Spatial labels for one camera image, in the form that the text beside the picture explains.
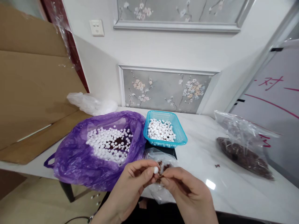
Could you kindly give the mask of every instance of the framed wall panel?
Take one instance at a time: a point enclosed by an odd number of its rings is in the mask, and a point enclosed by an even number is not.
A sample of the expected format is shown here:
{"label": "framed wall panel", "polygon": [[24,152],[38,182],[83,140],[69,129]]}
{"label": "framed wall panel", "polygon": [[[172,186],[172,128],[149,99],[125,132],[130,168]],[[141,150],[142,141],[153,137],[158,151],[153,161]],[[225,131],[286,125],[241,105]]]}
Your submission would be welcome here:
{"label": "framed wall panel", "polygon": [[112,0],[114,29],[238,33],[254,0]]}
{"label": "framed wall panel", "polygon": [[122,106],[201,114],[219,71],[119,65]]}

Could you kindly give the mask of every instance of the branch painting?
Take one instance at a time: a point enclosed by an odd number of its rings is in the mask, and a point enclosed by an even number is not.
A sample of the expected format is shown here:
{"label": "branch painting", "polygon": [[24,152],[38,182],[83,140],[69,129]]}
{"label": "branch painting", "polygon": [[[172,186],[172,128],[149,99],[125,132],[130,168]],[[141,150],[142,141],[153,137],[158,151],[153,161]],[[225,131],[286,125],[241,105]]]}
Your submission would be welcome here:
{"label": "branch painting", "polygon": [[117,0],[121,21],[235,23],[246,0]]}
{"label": "branch painting", "polygon": [[125,106],[195,114],[212,76],[123,70]]}

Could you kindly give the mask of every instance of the cable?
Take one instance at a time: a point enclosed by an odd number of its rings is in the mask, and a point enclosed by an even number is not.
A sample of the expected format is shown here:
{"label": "cable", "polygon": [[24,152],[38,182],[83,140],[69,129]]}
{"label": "cable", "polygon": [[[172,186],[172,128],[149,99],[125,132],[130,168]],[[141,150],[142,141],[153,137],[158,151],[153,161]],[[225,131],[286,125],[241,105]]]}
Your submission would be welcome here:
{"label": "cable", "polygon": [[85,218],[85,219],[89,220],[89,217],[87,217],[87,216],[79,216],[79,217],[75,217],[75,218],[68,220],[65,224],[69,223],[70,221],[72,221],[74,219],[78,219],[78,218]]}

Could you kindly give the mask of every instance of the purple plastic bag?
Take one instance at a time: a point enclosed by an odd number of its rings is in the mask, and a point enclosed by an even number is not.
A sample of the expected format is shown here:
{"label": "purple plastic bag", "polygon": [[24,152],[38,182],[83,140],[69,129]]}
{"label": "purple plastic bag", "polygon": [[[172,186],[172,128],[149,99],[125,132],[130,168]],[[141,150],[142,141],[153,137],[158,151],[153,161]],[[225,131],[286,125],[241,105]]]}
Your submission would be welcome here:
{"label": "purple plastic bag", "polygon": [[[118,167],[112,161],[92,156],[93,147],[86,143],[87,132],[104,129],[130,129],[133,139],[125,163]],[[88,118],[77,124],[59,145],[55,155],[47,159],[45,167],[54,169],[54,176],[69,184],[84,185],[96,191],[111,191],[127,163],[142,159],[146,139],[143,136],[145,118],[132,111],[112,112]],[[55,157],[53,165],[48,162]]]}

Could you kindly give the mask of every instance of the bag handle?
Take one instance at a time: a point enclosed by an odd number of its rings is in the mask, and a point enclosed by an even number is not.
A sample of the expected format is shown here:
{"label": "bag handle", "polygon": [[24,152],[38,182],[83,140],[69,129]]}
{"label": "bag handle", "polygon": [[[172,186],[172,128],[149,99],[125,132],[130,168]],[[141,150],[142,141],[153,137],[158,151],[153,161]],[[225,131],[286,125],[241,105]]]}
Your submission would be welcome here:
{"label": "bag handle", "polygon": [[48,164],[49,161],[51,159],[55,158],[55,153],[53,153],[45,162],[44,162],[44,166],[47,167],[47,168],[54,168],[54,163],[53,164]]}

